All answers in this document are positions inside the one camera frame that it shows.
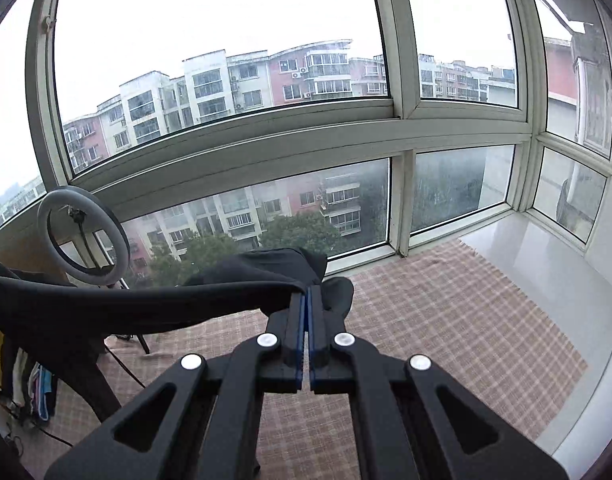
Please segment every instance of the plaid cloth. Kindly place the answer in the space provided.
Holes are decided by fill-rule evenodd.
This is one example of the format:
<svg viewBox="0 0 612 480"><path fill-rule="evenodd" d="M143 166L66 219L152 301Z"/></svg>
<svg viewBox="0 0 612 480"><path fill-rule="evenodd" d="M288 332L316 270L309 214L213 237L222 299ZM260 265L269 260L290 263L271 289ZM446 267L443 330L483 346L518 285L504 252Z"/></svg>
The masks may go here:
<svg viewBox="0 0 612 480"><path fill-rule="evenodd" d="M561 330L498 269L458 240L352 277L347 329L399 358L421 352L532 440L558 413L587 368ZM188 352L230 352L262 333L266 318L244 312L191 328L107 343L144 383ZM125 403L141 388L110 355L99 359ZM359 478L355 438L345 396L264 397L257 458L262 479ZM99 425L92 410L60 384L49 431L78 442ZM67 448L43 435L24 437L22 463L35 478Z"/></svg>

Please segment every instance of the window glass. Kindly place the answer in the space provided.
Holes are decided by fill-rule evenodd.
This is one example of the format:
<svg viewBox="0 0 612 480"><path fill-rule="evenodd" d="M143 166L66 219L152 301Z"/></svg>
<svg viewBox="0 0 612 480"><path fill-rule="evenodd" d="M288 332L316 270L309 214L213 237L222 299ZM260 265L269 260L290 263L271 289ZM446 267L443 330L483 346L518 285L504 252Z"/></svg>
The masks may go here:
<svg viewBox="0 0 612 480"><path fill-rule="evenodd" d="M605 186L602 174L545 148L534 208L587 242Z"/></svg>
<svg viewBox="0 0 612 480"><path fill-rule="evenodd" d="M612 74L594 0L535 0L546 50L548 125L610 158Z"/></svg>
<svg viewBox="0 0 612 480"><path fill-rule="evenodd" d="M158 138L143 121L164 136L251 107L387 95L374 0L325 0L334 12L313 12L313 1L59 0L55 82L64 133L76 133L75 172ZM244 17L251 5L255 20ZM339 83L317 91L330 76ZM94 126L86 138L84 119Z"/></svg>
<svg viewBox="0 0 612 480"><path fill-rule="evenodd" d="M418 154L411 231L505 202L513 156L514 146Z"/></svg>
<svg viewBox="0 0 612 480"><path fill-rule="evenodd" d="M315 171L125 222L131 265L124 278L131 288L179 285L237 252L297 246L330 257L385 242L389 171L388 159ZM113 257L109 238L98 234Z"/></svg>
<svg viewBox="0 0 612 480"><path fill-rule="evenodd" d="M422 98L517 106L516 61L505 0L410 0L419 54ZM455 81L433 96L432 77ZM490 91L481 95L477 83Z"/></svg>
<svg viewBox="0 0 612 480"><path fill-rule="evenodd" d="M33 0L17 0L0 24L0 226L46 192L28 127L24 64Z"/></svg>

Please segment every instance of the tree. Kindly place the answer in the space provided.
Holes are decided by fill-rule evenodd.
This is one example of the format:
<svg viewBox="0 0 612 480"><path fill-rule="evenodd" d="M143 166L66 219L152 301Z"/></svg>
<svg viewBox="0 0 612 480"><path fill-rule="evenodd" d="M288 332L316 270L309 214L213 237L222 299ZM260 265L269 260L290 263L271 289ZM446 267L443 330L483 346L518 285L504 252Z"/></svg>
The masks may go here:
<svg viewBox="0 0 612 480"><path fill-rule="evenodd" d="M186 240L183 262L177 260L168 246L153 246L150 272L155 285L181 285L196 272L214 266L229 254L237 253L237 243L228 235L194 235Z"/></svg>
<svg viewBox="0 0 612 480"><path fill-rule="evenodd" d="M268 249L303 247L308 251L329 255L346 250L345 240L337 228L316 212L275 218L268 222L260 243Z"/></svg>

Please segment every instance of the stack of items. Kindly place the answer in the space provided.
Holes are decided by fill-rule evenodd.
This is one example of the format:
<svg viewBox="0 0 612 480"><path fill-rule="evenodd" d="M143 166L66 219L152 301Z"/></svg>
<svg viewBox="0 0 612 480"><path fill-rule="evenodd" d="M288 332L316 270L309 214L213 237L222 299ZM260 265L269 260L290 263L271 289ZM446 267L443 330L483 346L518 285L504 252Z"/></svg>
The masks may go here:
<svg viewBox="0 0 612 480"><path fill-rule="evenodd" d="M57 377L14 342L0 335L0 402L20 422L46 423L55 413Z"/></svg>

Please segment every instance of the overcast sky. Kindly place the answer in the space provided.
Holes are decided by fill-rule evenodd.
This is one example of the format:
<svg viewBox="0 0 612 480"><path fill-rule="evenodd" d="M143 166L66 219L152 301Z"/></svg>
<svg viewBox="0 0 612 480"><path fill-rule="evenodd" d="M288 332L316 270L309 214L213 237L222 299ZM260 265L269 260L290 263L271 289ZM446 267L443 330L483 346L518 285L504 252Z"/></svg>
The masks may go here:
<svg viewBox="0 0 612 480"><path fill-rule="evenodd" d="M0 27L0 193L38 174L30 141L24 56L33 0L18 0ZM514 66L504 0L410 0L418 51L471 66ZM547 36L566 32L545 23ZM182 75L182 60L274 53L352 39L351 56L381 54L373 0L59 0L55 70L64 120L91 113L119 85L150 70Z"/></svg>

